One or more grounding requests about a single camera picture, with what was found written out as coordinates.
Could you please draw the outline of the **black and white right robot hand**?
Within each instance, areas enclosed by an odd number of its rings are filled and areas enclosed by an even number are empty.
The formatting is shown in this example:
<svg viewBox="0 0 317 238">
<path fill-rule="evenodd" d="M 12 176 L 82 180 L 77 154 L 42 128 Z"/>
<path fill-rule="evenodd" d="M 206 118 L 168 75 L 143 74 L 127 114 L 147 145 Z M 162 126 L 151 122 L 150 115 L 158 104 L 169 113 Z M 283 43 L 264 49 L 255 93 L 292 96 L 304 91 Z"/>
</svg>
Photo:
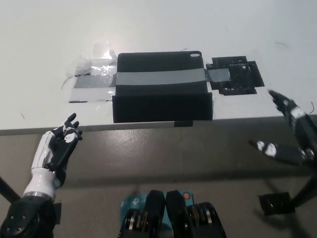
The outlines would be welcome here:
<svg viewBox="0 0 317 238">
<path fill-rule="evenodd" d="M 277 162 L 316 168 L 317 126 L 293 100 L 273 90 L 268 92 L 272 96 L 277 110 L 283 114 L 287 124 L 292 129 L 299 147 L 283 146 L 261 140 L 250 140 L 249 144 Z"/>
</svg>

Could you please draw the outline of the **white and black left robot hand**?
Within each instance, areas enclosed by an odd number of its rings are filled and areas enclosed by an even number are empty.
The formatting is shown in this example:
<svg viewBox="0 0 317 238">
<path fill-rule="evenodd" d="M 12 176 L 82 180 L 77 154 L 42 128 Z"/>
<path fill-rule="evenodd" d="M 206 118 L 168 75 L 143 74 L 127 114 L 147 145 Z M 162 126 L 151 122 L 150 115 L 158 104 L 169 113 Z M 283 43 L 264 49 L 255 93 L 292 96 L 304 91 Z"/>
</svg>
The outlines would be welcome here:
<svg viewBox="0 0 317 238">
<path fill-rule="evenodd" d="M 77 143 L 82 140 L 79 122 L 71 114 L 60 127 L 47 131 L 41 138 L 31 166 L 32 178 L 23 196 L 38 196 L 54 201 L 56 191 L 66 179 L 67 164 Z"/>
</svg>

